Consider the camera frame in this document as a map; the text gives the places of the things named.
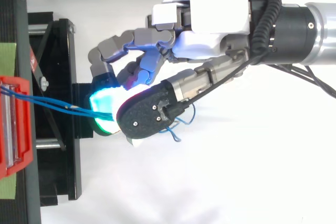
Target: black mounting frame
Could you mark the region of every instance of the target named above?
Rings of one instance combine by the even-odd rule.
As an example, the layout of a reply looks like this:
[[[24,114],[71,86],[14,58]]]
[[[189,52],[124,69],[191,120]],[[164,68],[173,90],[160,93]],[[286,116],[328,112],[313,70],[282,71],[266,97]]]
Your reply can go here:
[[[29,30],[47,25],[42,33],[29,33],[37,65],[33,94],[83,106],[89,83],[76,83],[74,25],[68,19],[53,20],[53,13],[29,13]],[[40,80],[49,82],[43,91]],[[35,106],[40,205],[57,205],[57,195],[76,200],[81,195],[79,139],[93,137],[88,121],[78,116]],[[39,148],[39,142],[46,146]]]

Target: silver cylinder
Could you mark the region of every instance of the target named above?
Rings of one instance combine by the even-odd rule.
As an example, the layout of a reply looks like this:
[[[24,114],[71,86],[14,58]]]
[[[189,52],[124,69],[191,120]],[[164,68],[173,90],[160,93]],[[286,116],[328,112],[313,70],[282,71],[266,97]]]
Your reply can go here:
[[[336,4],[306,3],[316,22],[314,46],[302,65],[336,65]]]
[[[48,24],[41,25],[29,25],[28,32],[29,35],[43,35],[46,32]]]
[[[60,148],[56,138],[42,138],[36,140],[37,149],[55,149]]]

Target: red clamp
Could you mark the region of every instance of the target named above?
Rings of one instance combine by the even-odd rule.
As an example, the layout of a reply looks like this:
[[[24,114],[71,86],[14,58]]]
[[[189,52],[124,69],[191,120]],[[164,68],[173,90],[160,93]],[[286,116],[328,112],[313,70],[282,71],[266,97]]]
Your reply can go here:
[[[0,85],[29,94],[29,81],[0,76]],[[30,104],[13,95],[0,94],[0,179],[25,168],[33,160]]]

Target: screw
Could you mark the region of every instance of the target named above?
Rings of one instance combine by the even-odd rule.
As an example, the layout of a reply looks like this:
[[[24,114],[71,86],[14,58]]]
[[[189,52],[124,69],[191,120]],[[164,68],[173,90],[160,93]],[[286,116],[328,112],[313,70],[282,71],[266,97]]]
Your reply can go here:
[[[49,87],[49,82],[44,76],[42,76],[40,79],[40,87],[43,92],[47,90],[47,87]]]
[[[70,32],[71,34],[75,34],[75,33],[76,33],[76,27],[75,27],[74,24],[70,24],[70,25],[69,25],[69,32]]]

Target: robotic hand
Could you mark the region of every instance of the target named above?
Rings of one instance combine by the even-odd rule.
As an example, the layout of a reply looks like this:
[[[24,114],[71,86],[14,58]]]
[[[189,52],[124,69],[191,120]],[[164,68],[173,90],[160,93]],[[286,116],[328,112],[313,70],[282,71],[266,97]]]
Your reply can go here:
[[[133,139],[169,127],[194,101],[240,77],[248,65],[331,65],[336,4],[283,5],[281,0],[164,0],[146,28],[127,30],[89,52],[93,89],[150,85],[166,60],[203,62],[128,99],[116,120]],[[142,50],[116,77],[110,63]]]

